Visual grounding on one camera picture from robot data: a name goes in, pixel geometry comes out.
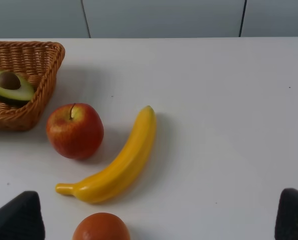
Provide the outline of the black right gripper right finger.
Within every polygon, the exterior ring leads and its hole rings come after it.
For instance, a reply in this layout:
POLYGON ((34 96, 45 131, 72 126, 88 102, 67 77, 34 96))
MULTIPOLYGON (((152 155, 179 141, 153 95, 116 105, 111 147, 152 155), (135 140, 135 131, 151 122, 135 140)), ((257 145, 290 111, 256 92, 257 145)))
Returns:
POLYGON ((280 195, 274 228, 276 240, 298 240, 298 190, 285 188, 280 195))

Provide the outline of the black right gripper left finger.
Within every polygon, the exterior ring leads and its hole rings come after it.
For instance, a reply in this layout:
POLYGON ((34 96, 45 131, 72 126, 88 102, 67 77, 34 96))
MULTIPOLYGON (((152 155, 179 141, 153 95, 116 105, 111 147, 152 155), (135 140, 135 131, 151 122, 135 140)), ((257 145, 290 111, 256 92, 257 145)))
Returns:
POLYGON ((0 240, 44 240, 39 194, 24 191, 0 208, 0 240))

